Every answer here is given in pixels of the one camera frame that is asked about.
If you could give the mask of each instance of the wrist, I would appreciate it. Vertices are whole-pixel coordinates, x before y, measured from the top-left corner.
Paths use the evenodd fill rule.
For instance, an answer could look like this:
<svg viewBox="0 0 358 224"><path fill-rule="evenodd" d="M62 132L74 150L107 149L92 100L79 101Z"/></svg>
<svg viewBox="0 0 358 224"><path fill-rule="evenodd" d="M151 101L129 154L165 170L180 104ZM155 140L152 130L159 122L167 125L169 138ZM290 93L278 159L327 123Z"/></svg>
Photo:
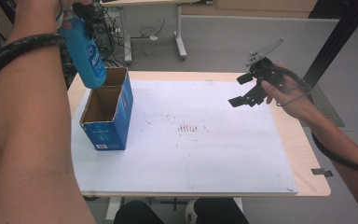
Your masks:
<svg viewBox="0 0 358 224"><path fill-rule="evenodd" d="M327 118L314 105L307 106L302 112L300 120L308 124L309 127L318 125L318 123L325 123Z"/></svg>
<svg viewBox="0 0 358 224"><path fill-rule="evenodd" d="M17 1L14 28L7 39L7 43L29 35L57 33L56 17L61 9L59 1Z"/></svg>

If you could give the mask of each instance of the blue box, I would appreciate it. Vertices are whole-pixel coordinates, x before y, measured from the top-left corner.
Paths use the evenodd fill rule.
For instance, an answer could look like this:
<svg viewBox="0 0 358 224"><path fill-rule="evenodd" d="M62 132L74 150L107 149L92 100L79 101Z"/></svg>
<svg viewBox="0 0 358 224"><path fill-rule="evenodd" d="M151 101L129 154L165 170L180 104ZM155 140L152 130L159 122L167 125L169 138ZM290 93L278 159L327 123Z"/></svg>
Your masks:
<svg viewBox="0 0 358 224"><path fill-rule="evenodd" d="M90 91L80 119L97 150L124 150L130 126L133 96L127 68L106 68L106 81Z"/></svg>

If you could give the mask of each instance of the white paper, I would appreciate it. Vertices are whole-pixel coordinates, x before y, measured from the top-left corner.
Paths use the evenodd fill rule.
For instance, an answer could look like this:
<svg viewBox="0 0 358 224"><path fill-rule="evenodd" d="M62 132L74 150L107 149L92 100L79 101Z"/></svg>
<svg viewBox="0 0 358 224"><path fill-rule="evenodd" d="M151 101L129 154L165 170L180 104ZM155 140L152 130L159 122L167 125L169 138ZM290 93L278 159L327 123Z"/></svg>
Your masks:
<svg viewBox="0 0 358 224"><path fill-rule="evenodd" d="M294 194L296 181L266 104L232 107L254 83L132 81L127 147L97 151L73 117L76 178L86 192Z"/></svg>

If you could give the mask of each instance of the gray floor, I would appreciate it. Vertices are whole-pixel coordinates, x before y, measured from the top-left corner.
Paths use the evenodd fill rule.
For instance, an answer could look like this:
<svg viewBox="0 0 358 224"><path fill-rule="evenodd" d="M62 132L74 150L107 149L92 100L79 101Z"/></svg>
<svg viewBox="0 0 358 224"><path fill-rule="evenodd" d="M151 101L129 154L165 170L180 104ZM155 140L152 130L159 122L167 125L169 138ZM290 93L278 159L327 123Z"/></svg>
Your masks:
<svg viewBox="0 0 358 224"><path fill-rule="evenodd" d="M337 21L183 17L182 37L187 58L178 57L172 35L174 22L167 21L158 41L134 39L130 70L246 72L248 53L284 36L286 42L270 54L297 74L305 74ZM318 83L345 124L342 130L358 143L358 29ZM310 130L304 128L310 139ZM321 198L243 198L244 214L251 223L358 223L358 205L331 162L312 148L324 169L332 194ZM89 203L103 223L106 199ZM185 224L184 205L152 203L166 223Z"/></svg>

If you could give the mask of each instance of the black marks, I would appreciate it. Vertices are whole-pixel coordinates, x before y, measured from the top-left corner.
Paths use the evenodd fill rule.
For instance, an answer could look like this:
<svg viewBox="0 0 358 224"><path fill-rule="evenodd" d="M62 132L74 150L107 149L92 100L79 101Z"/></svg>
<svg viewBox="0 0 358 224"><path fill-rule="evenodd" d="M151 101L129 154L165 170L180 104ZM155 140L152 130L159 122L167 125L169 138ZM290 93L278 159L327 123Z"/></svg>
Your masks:
<svg viewBox="0 0 358 224"><path fill-rule="evenodd" d="M196 124L181 124L178 128L178 132L193 133L198 129Z"/></svg>

